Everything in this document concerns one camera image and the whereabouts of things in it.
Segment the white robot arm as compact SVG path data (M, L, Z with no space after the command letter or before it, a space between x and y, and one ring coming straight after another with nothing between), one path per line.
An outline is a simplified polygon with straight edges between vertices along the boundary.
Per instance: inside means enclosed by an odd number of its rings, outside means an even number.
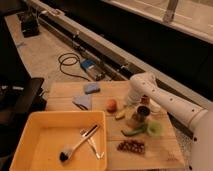
M142 96L147 95L193 132L191 171L213 171L213 110L159 88L153 73L133 75L129 86L127 105L140 102Z

